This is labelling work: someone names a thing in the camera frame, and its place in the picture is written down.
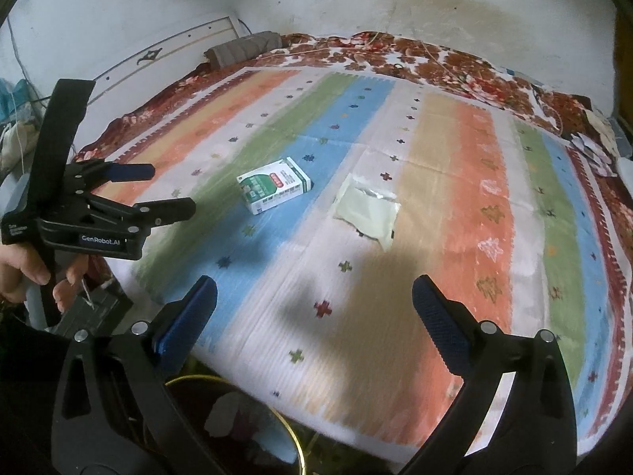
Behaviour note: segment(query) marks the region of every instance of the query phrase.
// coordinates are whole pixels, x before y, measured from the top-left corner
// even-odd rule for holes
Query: red logo on box
[[[271,173],[270,174],[270,178],[273,180],[273,182],[275,182],[275,185],[279,188],[284,187],[284,182],[279,180],[279,177],[277,176],[276,173]]]

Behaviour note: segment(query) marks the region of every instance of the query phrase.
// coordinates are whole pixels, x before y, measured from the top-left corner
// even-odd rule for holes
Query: red cross
[[[326,314],[330,316],[330,314],[332,313],[332,310],[330,309],[330,302],[328,302],[327,300],[324,300],[321,303],[316,302],[315,309],[317,318],[322,318]]]

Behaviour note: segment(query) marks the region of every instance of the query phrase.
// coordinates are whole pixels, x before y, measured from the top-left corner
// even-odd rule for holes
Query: green cross
[[[304,360],[303,350],[291,351],[288,352],[288,354],[290,355],[290,362],[292,364],[296,364]]]

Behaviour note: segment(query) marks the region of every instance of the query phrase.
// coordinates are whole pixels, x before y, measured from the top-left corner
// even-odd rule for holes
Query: yellow rim
[[[169,387],[172,384],[175,384],[176,382],[180,382],[181,380],[211,380],[212,382],[222,382],[228,386],[231,386],[232,388],[235,387],[228,380],[225,380],[222,377],[217,377],[215,375],[184,375],[182,377],[177,377],[175,379],[169,380],[169,382],[166,382],[165,385]],[[292,430],[292,427],[290,427],[290,424],[286,421],[286,419],[283,416],[281,416],[281,414],[279,414],[279,412],[276,409],[272,408],[270,405],[266,405],[266,407],[268,407],[268,409],[270,409],[270,412],[281,422],[281,425],[284,426],[287,433],[292,438],[292,441],[294,442],[295,447],[297,448],[297,454],[299,456],[299,475],[307,475],[306,459],[303,456],[303,449],[301,448],[301,443],[299,442],[299,438],[294,433],[294,430]]]

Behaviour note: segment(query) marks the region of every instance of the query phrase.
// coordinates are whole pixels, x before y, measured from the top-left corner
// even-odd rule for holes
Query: striped blanket
[[[236,176],[284,157],[314,189],[253,216]],[[142,260],[112,262],[126,290],[160,304],[213,277],[218,307],[195,355],[319,432],[406,461],[450,406],[461,379],[411,304],[424,273],[478,320],[556,334],[581,452],[625,396],[631,266],[597,178],[565,141],[508,112],[377,74],[248,68],[109,159],[157,174],[100,195],[197,203],[192,220],[152,233]],[[331,216],[348,173],[398,195],[386,253]]]

